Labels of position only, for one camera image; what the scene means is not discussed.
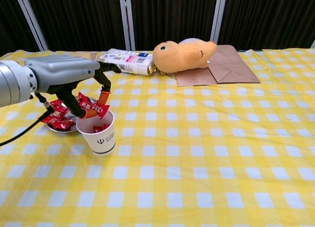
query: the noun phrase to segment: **stuffed animal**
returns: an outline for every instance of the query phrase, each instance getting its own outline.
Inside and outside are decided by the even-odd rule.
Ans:
[[[188,38],[177,44],[166,41],[153,50],[153,62],[161,74],[175,73],[194,68],[207,68],[207,61],[217,45],[211,41]]]

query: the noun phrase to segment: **silver bowl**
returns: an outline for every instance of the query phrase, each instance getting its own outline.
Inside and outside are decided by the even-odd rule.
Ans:
[[[91,103],[95,103],[95,102],[96,102],[96,100],[95,100],[94,98],[92,98],[92,97],[88,97],[88,98],[89,98],[89,100],[90,100]],[[68,111],[68,112],[64,115],[64,118],[71,119],[71,120],[74,121],[74,124],[73,124],[73,125],[71,126],[71,128],[70,128],[69,130],[67,130],[67,131],[56,130],[56,129],[52,128],[49,124],[46,124],[46,126],[47,126],[50,130],[52,130],[52,131],[54,131],[54,132],[67,133],[67,132],[75,132],[75,131],[77,131],[76,122],[77,122],[77,120],[78,120],[78,117],[76,117],[76,116],[73,115],[70,111]]]

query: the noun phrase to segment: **red candy wrapper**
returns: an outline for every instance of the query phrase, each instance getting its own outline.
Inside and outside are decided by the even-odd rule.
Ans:
[[[83,95],[81,92],[79,92],[78,96],[76,96],[75,98],[79,102],[81,108],[86,110],[95,110],[100,119],[102,119],[108,111],[109,105],[99,105],[98,101],[96,103],[92,103],[90,99],[87,96]],[[43,119],[42,122],[48,124],[51,128],[55,130],[69,130],[74,124],[73,120],[64,118],[69,109],[62,105],[61,100],[54,100],[50,102],[50,104],[55,109],[55,112]],[[109,125],[104,125],[102,127],[94,126],[93,129],[95,132],[100,132],[108,127]]]
[[[110,126],[110,125],[106,125],[106,124],[104,124],[102,127],[93,126],[93,130],[94,130],[95,133],[96,133],[96,132],[101,132],[101,131],[107,129],[109,126]]]
[[[71,119],[64,119],[59,123],[54,124],[56,130],[67,130],[74,124],[74,121]]]
[[[43,123],[48,124],[55,130],[68,130],[74,124],[74,121],[71,119],[62,119],[61,121],[54,118],[53,116],[47,116],[45,119],[42,120]]]
[[[109,105],[98,105],[97,102],[93,105],[93,109],[98,113],[99,119],[102,119],[106,115],[108,108]]]
[[[99,105],[98,101],[96,103],[91,103],[89,98],[82,93],[78,94],[77,100],[79,101],[81,108],[86,110],[95,110],[100,119],[106,115],[109,108],[109,105]]]

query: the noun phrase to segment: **yellow checkered tablecloth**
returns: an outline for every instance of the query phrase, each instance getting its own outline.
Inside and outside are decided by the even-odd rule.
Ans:
[[[1,59],[49,54],[83,53]],[[179,88],[168,76],[107,73],[110,156],[43,124],[1,147],[0,226],[315,226],[315,50],[240,55],[261,84]],[[75,93],[99,90],[90,79]],[[35,99],[1,108],[1,141],[43,111]]]

